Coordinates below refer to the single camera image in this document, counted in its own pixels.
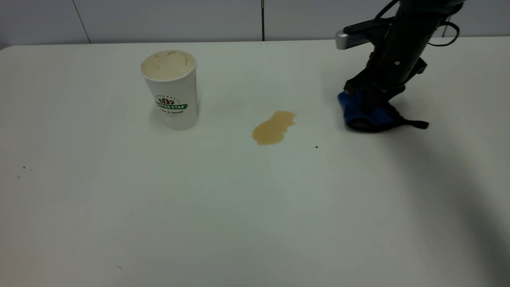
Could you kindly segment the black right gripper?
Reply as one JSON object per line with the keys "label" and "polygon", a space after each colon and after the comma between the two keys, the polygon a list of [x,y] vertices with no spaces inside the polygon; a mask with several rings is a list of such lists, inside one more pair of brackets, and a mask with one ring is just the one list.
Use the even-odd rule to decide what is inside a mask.
{"label": "black right gripper", "polygon": [[387,113],[399,113],[394,98],[403,93],[408,81],[426,70],[421,54],[427,44],[427,37],[397,35],[387,36],[375,47],[366,67],[344,86],[348,96],[362,94],[359,111],[364,119],[378,119],[380,104]]}

